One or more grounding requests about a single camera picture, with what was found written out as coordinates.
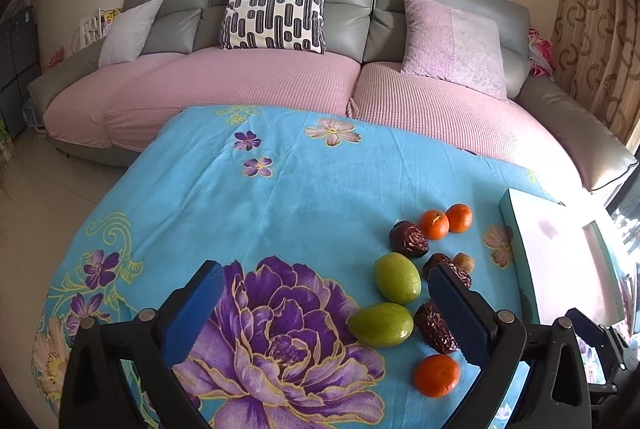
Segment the light grey cushion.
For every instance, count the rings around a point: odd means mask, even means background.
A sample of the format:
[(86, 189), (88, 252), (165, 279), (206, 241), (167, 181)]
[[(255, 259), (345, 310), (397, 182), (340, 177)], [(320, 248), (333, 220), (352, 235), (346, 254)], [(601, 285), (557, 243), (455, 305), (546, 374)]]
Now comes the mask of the light grey cushion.
[(141, 55), (163, 2), (151, 0), (118, 15), (103, 41), (100, 68), (131, 63)]

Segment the brown patterned curtain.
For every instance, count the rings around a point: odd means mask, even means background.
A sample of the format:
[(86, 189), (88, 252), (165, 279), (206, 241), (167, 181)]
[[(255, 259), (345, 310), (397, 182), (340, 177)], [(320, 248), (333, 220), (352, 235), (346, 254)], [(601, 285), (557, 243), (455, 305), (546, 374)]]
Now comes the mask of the brown patterned curtain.
[(639, 0), (559, 0), (555, 83), (633, 152), (639, 147)]

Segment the pink grey cushion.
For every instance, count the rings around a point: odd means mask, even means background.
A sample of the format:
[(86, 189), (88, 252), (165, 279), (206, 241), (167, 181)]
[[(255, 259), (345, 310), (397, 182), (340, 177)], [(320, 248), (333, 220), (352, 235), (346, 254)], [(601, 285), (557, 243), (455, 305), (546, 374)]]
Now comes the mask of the pink grey cushion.
[(403, 72), (506, 99), (499, 29), (493, 20), (434, 0), (404, 0), (404, 7)]

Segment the dark cabinet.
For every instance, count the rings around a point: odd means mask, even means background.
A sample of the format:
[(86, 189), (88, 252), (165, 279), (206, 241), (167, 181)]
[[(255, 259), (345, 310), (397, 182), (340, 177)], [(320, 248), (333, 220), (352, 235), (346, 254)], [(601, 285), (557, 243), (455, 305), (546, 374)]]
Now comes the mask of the dark cabinet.
[(27, 85), (41, 74), (38, 27), (31, 6), (1, 23), (1, 122), (15, 140), (25, 129), (23, 106), (29, 100)]

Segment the brown longan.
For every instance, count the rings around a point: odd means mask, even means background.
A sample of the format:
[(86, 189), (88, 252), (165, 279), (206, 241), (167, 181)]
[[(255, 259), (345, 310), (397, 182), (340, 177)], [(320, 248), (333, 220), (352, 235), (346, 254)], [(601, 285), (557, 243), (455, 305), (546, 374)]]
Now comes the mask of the brown longan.
[(475, 260), (466, 253), (457, 253), (454, 256), (454, 264), (468, 274), (472, 274), (475, 269)]

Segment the red date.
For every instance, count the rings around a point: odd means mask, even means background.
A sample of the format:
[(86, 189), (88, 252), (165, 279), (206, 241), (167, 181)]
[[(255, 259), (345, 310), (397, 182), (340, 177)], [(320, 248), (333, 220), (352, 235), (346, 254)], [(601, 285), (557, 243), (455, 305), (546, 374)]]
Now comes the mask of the red date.
[(427, 238), (419, 227), (410, 221), (397, 222), (388, 233), (390, 249), (409, 259), (419, 259), (430, 250)]
[(434, 255), (431, 255), (431, 258), (428, 259), (423, 265), (422, 275), (426, 281), (428, 279), (428, 275), (430, 275), (430, 272), (434, 269), (434, 267), (438, 267), (440, 264), (444, 264), (446, 265), (446, 267), (449, 267), (450, 270), (459, 277), (460, 281), (465, 285), (466, 288), (471, 287), (472, 279), (470, 274), (460, 269), (460, 267), (458, 267), (451, 258), (444, 255), (443, 253), (434, 253)]
[(420, 305), (413, 322), (423, 341), (438, 353), (450, 354), (459, 350), (458, 342), (432, 299)]

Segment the black white patterned cushion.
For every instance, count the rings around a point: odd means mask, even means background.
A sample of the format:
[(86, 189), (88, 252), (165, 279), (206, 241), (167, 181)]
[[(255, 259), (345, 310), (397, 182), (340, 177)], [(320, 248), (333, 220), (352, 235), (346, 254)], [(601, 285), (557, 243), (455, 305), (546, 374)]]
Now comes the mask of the black white patterned cushion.
[(228, 0), (219, 44), (323, 54), (326, 0)]

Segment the white magazine rack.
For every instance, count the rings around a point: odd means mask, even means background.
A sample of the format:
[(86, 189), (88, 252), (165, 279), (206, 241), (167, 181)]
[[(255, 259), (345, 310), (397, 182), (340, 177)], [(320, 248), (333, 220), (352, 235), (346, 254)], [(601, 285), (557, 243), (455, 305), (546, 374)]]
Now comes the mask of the white magazine rack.
[(120, 14), (120, 8), (101, 8), (85, 17), (81, 17), (79, 25), (80, 47), (86, 48), (96, 41), (102, 40), (110, 31), (112, 23)]

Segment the teal white tray box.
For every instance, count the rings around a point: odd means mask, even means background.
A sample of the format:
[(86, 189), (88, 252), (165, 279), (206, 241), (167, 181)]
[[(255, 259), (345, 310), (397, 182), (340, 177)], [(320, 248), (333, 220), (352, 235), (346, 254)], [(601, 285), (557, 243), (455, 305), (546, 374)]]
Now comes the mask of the teal white tray box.
[(515, 188), (499, 207), (512, 233), (524, 321), (550, 325), (571, 308), (605, 326), (625, 318), (623, 272), (598, 222)]

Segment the mandarin orange with stem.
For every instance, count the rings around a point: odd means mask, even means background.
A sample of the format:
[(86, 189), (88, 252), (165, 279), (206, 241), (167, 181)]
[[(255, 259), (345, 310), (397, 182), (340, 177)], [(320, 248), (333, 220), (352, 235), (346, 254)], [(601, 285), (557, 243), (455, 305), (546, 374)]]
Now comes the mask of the mandarin orange with stem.
[(429, 241), (439, 241), (449, 233), (449, 218), (440, 210), (426, 210), (418, 223), (421, 233)]

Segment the grey leather sofa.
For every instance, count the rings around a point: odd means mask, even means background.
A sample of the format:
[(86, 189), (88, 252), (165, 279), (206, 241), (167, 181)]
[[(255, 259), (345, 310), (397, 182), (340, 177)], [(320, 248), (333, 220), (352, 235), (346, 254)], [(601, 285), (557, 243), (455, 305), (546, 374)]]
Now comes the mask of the grey leather sofa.
[[(124, 12), (148, 1), (124, 0)], [(204, 48), (224, 50), (218, 38), (227, 1), (164, 0), (140, 56), (191, 54)], [(585, 190), (599, 193), (618, 189), (637, 168), (637, 158), (554, 82), (530, 74), (528, 9), (508, 0), (439, 1), (497, 24), (506, 100), (523, 107), (560, 142), (575, 163)], [(403, 72), (403, 0), (326, 0), (323, 31), (326, 51), (319, 55), (334, 53), (359, 65), (397, 63)]]

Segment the pink sofa seat cover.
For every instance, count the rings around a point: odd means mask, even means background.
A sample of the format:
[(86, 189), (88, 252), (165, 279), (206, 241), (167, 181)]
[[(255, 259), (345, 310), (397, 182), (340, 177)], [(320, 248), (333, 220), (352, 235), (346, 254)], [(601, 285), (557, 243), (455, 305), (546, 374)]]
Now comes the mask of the pink sofa seat cover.
[(532, 170), (547, 185), (582, 186), (560, 142), (517, 103), (404, 74), (397, 63), (204, 48), (100, 67), (100, 49), (85, 48), (28, 87), (52, 140), (100, 163), (126, 163), (183, 108), (224, 105), (243, 118), (250, 106), (268, 105), (416, 132)]

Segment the red date top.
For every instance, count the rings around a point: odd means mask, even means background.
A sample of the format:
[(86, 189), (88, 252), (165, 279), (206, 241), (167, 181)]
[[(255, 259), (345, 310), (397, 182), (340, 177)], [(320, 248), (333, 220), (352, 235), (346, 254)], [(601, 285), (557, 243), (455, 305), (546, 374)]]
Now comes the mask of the red date top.
[(419, 259), (430, 250), (427, 238), (419, 227), (410, 221), (397, 222), (388, 233), (390, 249), (409, 259)]

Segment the blue floral tablecloth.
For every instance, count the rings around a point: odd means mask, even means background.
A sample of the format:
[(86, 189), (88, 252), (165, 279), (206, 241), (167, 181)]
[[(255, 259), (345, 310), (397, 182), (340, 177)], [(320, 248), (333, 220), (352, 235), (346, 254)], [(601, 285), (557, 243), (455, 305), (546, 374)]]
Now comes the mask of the blue floral tablecloth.
[(440, 354), (421, 337), (373, 348), (349, 317), (387, 301), (374, 264), (399, 221), (466, 204), (462, 234), (409, 259), (421, 274), (412, 317), (431, 298), (434, 253), (475, 260), (469, 290), (521, 322), (512, 233), (499, 207), (510, 188), (593, 221), (579, 187), (432, 138), (280, 107), (190, 107), (171, 119), (75, 235), (43, 307), (34, 346), (40, 390), (60, 415), (80, 323), (157, 310), (207, 260), (224, 291), (186, 359), (172, 367), (205, 428), (446, 428), (480, 369), (462, 351), (457, 388), (424, 397), (416, 367)]

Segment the green jujube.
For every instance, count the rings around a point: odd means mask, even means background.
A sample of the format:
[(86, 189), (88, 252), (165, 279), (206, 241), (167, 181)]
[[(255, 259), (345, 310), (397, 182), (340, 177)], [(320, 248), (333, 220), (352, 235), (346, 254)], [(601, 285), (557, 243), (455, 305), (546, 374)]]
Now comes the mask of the green jujube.
[(381, 302), (350, 316), (347, 327), (365, 345), (393, 348), (411, 336), (414, 324), (407, 308), (392, 302)]
[(421, 274), (401, 253), (387, 253), (375, 262), (374, 281), (381, 295), (398, 305), (408, 305), (422, 291)]

